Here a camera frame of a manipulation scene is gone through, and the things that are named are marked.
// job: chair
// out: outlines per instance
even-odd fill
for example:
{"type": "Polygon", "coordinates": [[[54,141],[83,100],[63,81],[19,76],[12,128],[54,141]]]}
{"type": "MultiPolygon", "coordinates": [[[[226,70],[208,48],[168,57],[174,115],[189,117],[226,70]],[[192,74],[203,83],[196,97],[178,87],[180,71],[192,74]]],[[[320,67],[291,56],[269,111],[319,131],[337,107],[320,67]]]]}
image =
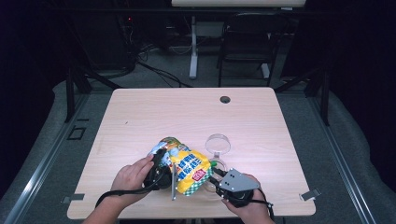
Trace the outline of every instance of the chair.
{"type": "Polygon", "coordinates": [[[228,18],[223,25],[219,50],[219,87],[224,78],[240,78],[223,77],[223,62],[257,63],[258,69],[263,63],[271,64],[267,80],[270,86],[279,42],[288,27],[288,19],[280,15],[238,13],[228,18]]]}

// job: snack bag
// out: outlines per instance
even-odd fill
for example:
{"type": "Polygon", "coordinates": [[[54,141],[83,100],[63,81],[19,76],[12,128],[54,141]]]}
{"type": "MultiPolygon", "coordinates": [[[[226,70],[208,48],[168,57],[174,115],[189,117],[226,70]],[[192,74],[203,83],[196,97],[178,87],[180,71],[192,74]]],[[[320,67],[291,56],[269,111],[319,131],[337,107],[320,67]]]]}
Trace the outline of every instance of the snack bag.
{"type": "Polygon", "coordinates": [[[166,137],[155,146],[150,153],[166,149],[160,166],[169,166],[172,163],[177,168],[177,191],[192,195],[213,174],[209,159],[196,150],[189,149],[174,137],[166,137]]]}

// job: forearm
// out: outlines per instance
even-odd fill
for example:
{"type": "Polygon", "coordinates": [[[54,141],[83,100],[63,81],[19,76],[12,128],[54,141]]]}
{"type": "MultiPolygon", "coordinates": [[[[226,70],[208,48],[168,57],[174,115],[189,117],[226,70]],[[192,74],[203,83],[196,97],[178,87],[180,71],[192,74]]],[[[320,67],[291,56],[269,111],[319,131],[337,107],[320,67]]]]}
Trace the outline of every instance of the forearm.
{"type": "Polygon", "coordinates": [[[84,220],[84,224],[115,223],[124,207],[116,197],[106,197],[84,220]]]}

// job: desk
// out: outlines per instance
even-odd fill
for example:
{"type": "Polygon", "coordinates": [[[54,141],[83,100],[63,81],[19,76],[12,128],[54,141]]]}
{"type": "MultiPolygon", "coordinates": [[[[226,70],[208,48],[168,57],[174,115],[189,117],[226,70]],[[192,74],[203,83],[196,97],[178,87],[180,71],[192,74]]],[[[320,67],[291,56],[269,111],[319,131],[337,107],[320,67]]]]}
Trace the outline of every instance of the desk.
{"type": "MultiPolygon", "coordinates": [[[[83,219],[98,198],[110,190],[118,170],[145,157],[161,139],[174,136],[211,158],[205,141],[213,133],[230,139],[221,155],[229,167],[256,176],[276,216],[310,216],[312,201],[290,134],[270,88],[194,88],[116,90],[108,104],[76,188],[82,201],[72,201],[67,215],[83,219]],[[231,102],[224,104],[221,96],[231,102]]],[[[171,189],[152,191],[127,207],[120,218],[235,217],[215,193],[200,188],[190,197],[171,189]]]]}
{"type": "MultiPolygon", "coordinates": [[[[303,7],[305,0],[172,0],[173,7],[303,7]]],[[[196,49],[196,20],[191,19],[191,64],[190,78],[197,78],[198,54],[196,49]]],[[[268,76],[268,66],[262,66],[262,73],[268,76]]]]}

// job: human hand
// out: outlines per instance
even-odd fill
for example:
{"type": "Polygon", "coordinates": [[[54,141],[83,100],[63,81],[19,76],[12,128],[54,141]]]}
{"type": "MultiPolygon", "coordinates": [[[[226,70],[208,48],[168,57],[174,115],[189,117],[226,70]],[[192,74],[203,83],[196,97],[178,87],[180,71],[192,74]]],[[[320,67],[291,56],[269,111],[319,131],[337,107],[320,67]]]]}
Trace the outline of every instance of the human hand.
{"type": "MultiPolygon", "coordinates": [[[[246,175],[247,177],[260,183],[253,175],[246,175]]],[[[262,193],[258,189],[253,190],[253,200],[266,201],[262,193]]],[[[222,202],[227,208],[239,216],[245,224],[272,224],[273,220],[268,214],[268,208],[263,203],[249,203],[244,207],[234,207],[230,202],[223,199],[222,202]]]]}
{"type": "MultiPolygon", "coordinates": [[[[134,190],[142,189],[143,181],[145,180],[149,170],[154,165],[151,161],[153,158],[152,154],[149,154],[146,158],[140,159],[132,165],[126,165],[122,167],[114,178],[111,190],[134,190]]],[[[118,198],[118,203],[122,208],[125,208],[133,203],[146,197],[148,193],[142,194],[124,194],[122,196],[113,196],[118,198]]]]}

